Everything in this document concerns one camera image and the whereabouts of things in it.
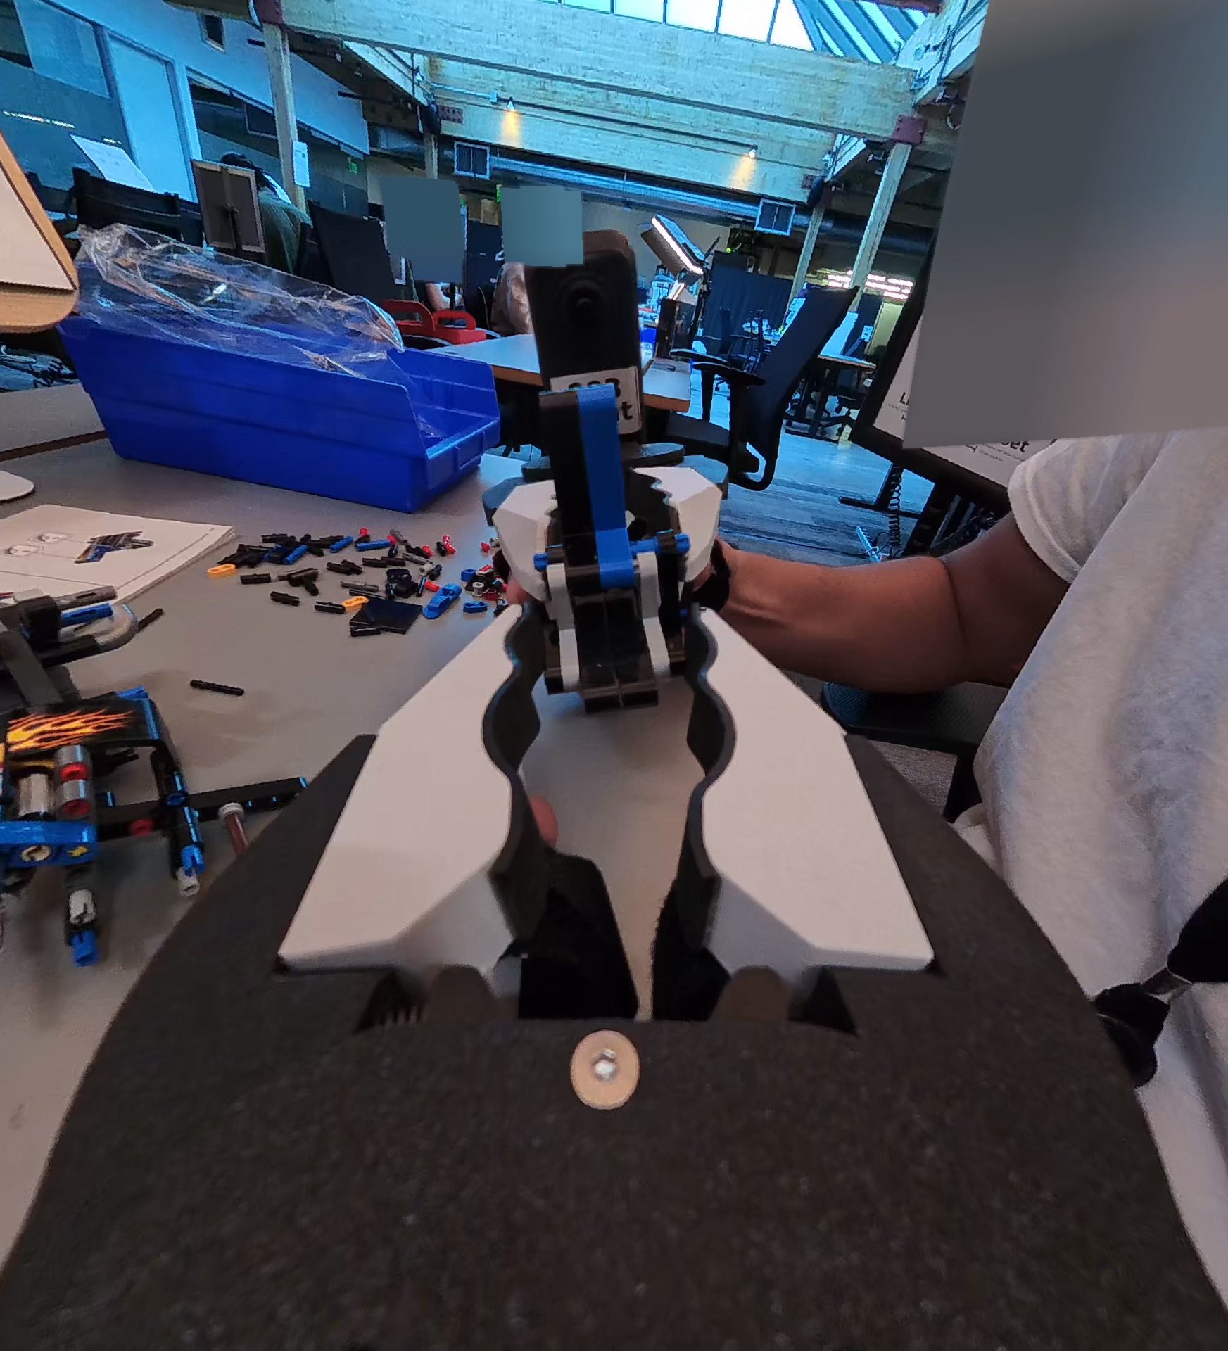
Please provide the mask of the blue plastic bin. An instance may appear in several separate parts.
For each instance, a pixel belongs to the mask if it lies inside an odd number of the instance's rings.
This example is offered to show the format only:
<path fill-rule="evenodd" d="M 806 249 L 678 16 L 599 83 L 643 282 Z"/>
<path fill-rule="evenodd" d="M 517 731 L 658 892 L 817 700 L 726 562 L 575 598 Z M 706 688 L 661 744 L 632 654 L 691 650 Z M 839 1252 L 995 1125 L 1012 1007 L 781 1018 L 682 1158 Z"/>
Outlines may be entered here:
<path fill-rule="evenodd" d="M 501 440 L 485 363 L 408 349 L 381 378 L 165 336 L 60 325 L 125 460 L 417 512 Z"/>

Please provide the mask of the pile of small lego pieces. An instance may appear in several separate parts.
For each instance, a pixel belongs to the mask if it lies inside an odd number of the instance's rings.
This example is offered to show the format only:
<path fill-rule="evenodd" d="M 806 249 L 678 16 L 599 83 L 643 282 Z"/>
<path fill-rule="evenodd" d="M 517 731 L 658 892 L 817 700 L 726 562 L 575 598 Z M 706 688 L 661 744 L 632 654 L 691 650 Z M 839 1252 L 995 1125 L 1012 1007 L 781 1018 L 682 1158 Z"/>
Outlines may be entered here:
<path fill-rule="evenodd" d="M 353 637 L 405 634 L 420 620 L 454 612 L 479 619 L 502 615 L 509 599 L 492 557 L 496 548 L 488 539 L 482 565 L 454 575 L 455 546 L 447 533 L 416 544 L 398 527 L 267 532 L 236 544 L 206 571 L 272 603 L 337 619 Z"/>

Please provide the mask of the wooden top table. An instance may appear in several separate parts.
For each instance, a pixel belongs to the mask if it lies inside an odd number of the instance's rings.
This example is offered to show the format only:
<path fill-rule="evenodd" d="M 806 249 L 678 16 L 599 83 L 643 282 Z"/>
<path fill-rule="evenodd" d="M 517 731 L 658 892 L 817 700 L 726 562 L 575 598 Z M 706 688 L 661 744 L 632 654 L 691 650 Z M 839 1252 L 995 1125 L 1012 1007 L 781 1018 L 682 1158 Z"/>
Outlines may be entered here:
<path fill-rule="evenodd" d="M 540 387 L 543 375 L 539 350 L 533 335 L 512 335 L 485 339 L 472 344 L 437 347 L 439 356 L 453 356 L 474 363 L 485 363 L 495 371 L 499 382 Z M 691 411 L 691 363 L 671 357 L 655 357 L 648 346 L 641 347 L 646 370 L 643 373 L 643 402 L 648 409 L 688 413 Z"/>

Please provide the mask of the flame sticker lego truck model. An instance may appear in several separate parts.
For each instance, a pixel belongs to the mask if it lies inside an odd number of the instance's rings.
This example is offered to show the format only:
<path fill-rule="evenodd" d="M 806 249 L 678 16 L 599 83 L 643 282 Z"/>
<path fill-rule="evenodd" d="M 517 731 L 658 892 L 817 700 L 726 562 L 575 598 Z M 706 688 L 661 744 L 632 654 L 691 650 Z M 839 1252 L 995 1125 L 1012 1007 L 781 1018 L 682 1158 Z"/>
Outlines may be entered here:
<path fill-rule="evenodd" d="M 220 821 L 246 848 L 247 819 L 277 812 L 302 776 L 195 790 L 158 705 L 141 685 L 0 717 L 0 947 L 5 906 L 41 871 L 63 892 L 64 941 L 77 966 L 101 954 L 94 869 L 106 844 L 160 838 L 178 892 L 208 868 L 202 827 Z"/>

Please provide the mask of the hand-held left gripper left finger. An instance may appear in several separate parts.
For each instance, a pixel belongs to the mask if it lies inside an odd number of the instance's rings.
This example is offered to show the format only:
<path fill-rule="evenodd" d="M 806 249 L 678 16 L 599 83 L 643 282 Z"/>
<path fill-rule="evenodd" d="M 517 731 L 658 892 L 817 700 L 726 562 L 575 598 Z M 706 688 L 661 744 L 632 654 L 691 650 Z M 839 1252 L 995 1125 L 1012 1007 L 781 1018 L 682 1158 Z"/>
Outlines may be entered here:
<path fill-rule="evenodd" d="M 515 671 L 508 638 L 541 616 L 509 608 L 379 727 L 279 948 L 288 968 L 522 971 L 491 879 L 512 783 L 484 729 Z"/>

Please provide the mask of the blue black lego sub-assembly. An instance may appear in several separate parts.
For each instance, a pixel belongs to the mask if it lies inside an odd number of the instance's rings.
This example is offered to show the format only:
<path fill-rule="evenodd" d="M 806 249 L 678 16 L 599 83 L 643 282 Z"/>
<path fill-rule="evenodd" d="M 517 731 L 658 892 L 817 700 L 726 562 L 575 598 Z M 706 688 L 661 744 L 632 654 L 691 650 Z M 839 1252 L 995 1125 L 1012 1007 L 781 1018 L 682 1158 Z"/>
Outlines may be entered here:
<path fill-rule="evenodd" d="M 540 432 L 555 487 L 534 555 L 547 689 L 589 712 L 655 705 L 685 668 L 691 536 L 657 475 L 624 454 L 609 384 L 543 394 Z"/>

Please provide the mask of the person's white shirt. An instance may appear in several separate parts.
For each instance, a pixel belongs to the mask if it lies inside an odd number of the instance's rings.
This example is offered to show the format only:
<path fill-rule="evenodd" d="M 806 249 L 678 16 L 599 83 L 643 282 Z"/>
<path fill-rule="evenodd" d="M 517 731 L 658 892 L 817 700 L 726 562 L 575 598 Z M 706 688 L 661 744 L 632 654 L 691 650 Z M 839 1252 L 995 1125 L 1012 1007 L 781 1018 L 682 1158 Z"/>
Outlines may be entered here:
<path fill-rule="evenodd" d="M 1010 501 L 1067 592 L 960 830 L 1093 995 L 1155 971 L 1228 876 L 1228 427 L 1060 441 Z M 1228 1303 L 1228 985 L 1179 1002 L 1141 1100 Z"/>

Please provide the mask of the clear plastic bag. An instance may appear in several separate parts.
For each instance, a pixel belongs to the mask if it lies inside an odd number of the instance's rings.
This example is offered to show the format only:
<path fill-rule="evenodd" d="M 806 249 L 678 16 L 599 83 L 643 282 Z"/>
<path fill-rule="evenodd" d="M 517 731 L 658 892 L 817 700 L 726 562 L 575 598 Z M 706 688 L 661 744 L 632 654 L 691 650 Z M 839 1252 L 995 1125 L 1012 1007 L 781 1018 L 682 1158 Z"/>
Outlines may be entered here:
<path fill-rule="evenodd" d="M 81 229 L 77 313 L 98 329 L 402 385 L 429 426 L 426 384 L 377 304 L 150 229 Z"/>

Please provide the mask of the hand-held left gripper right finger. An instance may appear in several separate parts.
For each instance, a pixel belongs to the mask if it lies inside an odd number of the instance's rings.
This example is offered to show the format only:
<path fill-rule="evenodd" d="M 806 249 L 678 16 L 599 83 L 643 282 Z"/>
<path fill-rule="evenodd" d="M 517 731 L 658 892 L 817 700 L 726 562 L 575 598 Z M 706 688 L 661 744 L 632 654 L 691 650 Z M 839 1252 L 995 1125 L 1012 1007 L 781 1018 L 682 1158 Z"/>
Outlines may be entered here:
<path fill-rule="evenodd" d="M 841 726 L 720 615 L 686 620 L 691 795 L 678 919 L 733 973 L 923 971 L 933 948 Z"/>

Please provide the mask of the black framed marker sign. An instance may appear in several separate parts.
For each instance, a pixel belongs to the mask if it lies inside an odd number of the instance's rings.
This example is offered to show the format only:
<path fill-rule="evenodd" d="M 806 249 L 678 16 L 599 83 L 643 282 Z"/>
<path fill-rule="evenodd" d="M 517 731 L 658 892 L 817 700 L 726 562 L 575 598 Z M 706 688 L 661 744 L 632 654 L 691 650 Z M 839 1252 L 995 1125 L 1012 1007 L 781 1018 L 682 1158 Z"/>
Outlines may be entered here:
<path fill-rule="evenodd" d="M 936 249 L 937 244 L 930 246 L 892 339 L 878 361 L 860 406 L 853 440 L 937 485 L 950 487 L 982 505 L 1003 509 L 1008 485 L 1017 467 L 1053 446 L 1054 440 L 920 447 L 906 439 L 920 323 Z"/>

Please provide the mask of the person's right forearm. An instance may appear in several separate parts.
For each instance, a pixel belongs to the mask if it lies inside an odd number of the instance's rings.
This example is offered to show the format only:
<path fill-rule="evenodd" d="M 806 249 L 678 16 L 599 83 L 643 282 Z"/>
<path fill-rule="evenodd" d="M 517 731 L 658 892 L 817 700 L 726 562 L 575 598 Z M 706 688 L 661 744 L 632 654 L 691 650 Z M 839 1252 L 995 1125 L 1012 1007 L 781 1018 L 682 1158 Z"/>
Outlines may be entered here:
<path fill-rule="evenodd" d="M 892 695 L 1009 686 L 1068 589 L 1012 516 L 946 555 L 826 567 L 726 546 L 724 562 L 724 619 L 775 665 Z"/>

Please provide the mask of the black grey lego frame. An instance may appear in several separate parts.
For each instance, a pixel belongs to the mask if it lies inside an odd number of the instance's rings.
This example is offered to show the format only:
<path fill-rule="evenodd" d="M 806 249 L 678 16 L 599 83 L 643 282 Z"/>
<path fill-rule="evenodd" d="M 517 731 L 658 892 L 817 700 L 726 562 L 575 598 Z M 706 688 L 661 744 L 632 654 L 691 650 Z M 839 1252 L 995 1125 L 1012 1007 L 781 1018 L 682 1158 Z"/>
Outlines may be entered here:
<path fill-rule="evenodd" d="M 79 702 L 71 667 L 125 647 L 143 624 L 110 585 L 0 592 L 0 707 Z"/>

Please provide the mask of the instruction booklet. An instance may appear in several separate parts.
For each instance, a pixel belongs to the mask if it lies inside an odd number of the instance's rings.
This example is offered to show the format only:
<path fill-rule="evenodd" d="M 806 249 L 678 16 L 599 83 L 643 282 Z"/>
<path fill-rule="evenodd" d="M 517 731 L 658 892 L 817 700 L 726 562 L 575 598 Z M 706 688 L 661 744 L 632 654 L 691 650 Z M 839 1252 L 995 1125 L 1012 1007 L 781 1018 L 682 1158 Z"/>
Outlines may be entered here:
<path fill-rule="evenodd" d="M 43 503 L 0 517 L 0 596 L 113 588 L 127 600 L 234 541 L 230 524 Z"/>

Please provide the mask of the black monitor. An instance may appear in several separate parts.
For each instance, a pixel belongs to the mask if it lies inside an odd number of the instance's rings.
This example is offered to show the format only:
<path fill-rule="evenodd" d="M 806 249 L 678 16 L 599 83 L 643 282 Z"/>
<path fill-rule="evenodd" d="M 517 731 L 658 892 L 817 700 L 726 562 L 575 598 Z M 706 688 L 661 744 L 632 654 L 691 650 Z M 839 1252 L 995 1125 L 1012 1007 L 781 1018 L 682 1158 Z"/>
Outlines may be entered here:
<path fill-rule="evenodd" d="M 260 191 L 247 166 L 191 160 L 206 242 L 219 253 L 264 261 Z"/>

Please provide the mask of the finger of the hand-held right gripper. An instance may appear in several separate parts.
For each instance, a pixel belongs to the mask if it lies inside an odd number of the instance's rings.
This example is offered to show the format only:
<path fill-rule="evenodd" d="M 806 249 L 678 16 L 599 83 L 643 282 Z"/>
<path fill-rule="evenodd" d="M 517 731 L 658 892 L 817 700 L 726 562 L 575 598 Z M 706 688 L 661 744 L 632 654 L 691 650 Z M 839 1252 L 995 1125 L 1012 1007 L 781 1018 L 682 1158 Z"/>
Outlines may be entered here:
<path fill-rule="evenodd" d="M 570 548 L 554 481 L 502 485 L 510 491 L 496 505 L 492 524 L 509 568 L 508 599 L 570 600 Z"/>
<path fill-rule="evenodd" d="M 723 485 L 695 464 L 639 464 L 629 470 L 629 512 L 646 527 L 644 534 L 675 530 L 691 540 L 681 560 L 681 588 L 708 568 L 723 503 Z"/>

